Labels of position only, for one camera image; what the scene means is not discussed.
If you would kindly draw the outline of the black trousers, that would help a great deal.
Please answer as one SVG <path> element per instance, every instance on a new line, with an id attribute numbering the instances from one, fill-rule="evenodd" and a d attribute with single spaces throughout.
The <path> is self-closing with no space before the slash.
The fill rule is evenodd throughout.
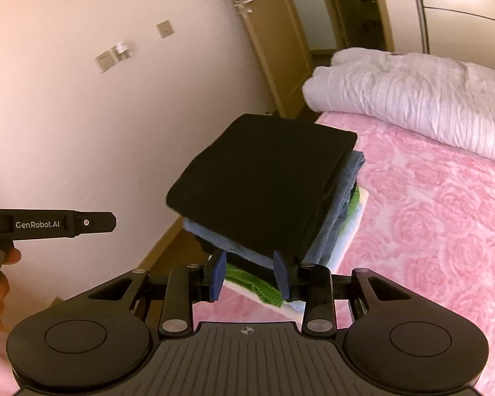
<path id="1" fill-rule="evenodd" d="M 166 204 L 265 256 L 301 260 L 301 235 L 358 140 L 353 131 L 242 115 L 197 155 Z"/>

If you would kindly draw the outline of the folded green garment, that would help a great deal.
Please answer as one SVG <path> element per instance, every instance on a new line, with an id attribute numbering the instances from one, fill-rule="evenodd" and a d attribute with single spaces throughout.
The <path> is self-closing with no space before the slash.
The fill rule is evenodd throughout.
<path id="1" fill-rule="evenodd" d="M 331 269 L 333 274 L 338 271 L 358 232 L 367 201 L 368 192 L 362 187 L 356 186 L 348 205 L 347 217 L 339 229 L 333 250 L 327 259 L 326 266 Z M 239 255 L 228 253 L 226 280 L 248 290 L 260 302 L 280 309 L 283 315 L 286 309 L 293 309 L 298 313 L 304 312 L 305 303 L 303 301 L 287 302 L 282 299 L 271 267 L 259 266 Z"/>

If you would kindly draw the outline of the folded blue jeans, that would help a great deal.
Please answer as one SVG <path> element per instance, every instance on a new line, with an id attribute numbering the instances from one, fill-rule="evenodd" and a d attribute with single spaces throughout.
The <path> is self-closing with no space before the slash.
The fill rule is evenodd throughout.
<path id="1" fill-rule="evenodd" d="M 328 194 L 301 235 L 302 260 L 327 266 L 335 272 L 356 235 L 363 217 L 368 193 L 357 184 L 358 173 L 366 159 L 361 151 L 350 153 L 340 174 L 336 177 L 333 192 Z M 189 219 L 182 222 L 183 229 L 215 247 L 222 248 L 247 262 L 273 267 L 273 258 L 256 252 L 217 232 L 213 232 Z"/>

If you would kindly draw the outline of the pink floral bed blanket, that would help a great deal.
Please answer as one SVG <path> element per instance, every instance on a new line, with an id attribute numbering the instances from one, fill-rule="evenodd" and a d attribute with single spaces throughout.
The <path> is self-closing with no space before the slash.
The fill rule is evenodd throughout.
<path id="1" fill-rule="evenodd" d="M 358 134 L 368 194 L 339 273 L 367 267 L 470 319 L 489 342 L 478 390 L 495 395 L 495 161 L 365 115 L 326 113 Z"/>

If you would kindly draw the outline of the wooden door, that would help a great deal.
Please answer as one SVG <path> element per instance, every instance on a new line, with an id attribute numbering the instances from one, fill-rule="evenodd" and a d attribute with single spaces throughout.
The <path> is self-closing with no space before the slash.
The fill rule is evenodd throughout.
<path id="1" fill-rule="evenodd" d="M 251 8 L 249 15 L 235 9 L 255 48 L 279 115 L 294 119 L 305 106 L 302 85 L 313 72 L 298 11 L 293 0 L 257 0 Z"/>

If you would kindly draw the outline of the pale pink folded quilt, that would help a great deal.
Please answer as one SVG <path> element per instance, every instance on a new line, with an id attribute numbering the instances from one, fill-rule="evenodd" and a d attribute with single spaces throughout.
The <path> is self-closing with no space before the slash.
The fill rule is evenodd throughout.
<path id="1" fill-rule="evenodd" d="M 365 115 L 495 160 L 495 70 L 420 53 L 336 52 L 302 87 L 315 112 Z"/>

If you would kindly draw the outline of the white wardrobe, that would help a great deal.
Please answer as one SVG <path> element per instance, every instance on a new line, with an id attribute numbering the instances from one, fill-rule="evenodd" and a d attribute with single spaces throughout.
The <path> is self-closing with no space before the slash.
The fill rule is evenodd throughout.
<path id="1" fill-rule="evenodd" d="M 495 0 L 377 0 L 386 47 L 495 69 Z"/>

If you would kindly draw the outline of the wall hook plate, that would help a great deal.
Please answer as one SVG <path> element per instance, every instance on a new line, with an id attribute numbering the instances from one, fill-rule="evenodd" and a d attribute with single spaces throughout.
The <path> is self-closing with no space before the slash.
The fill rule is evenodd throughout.
<path id="1" fill-rule="evenodd" d="M 104 51 L 102 54 L 97 55 L 95 61 L 102 73 L 105 73 L 109 69 L 113 68 L 117 63 L 126 60 L 131 57 L 131 51 L 125 41 L 116 43 L 110 49 Z"/>

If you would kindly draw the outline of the square wall switch plate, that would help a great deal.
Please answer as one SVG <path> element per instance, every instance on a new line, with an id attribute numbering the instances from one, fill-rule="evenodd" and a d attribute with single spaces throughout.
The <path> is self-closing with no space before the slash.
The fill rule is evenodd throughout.
<path id="1" fill-rule="evenodd" d="M 174 33 L 172 23 L 169 20 L 164 20 L 158 23 L 156 25 L 156 29 L 158 30 L 158 33 L 160 34 L 162 39 L 166 39 L 169 36 L 172 36 L 172 34 Z"/>

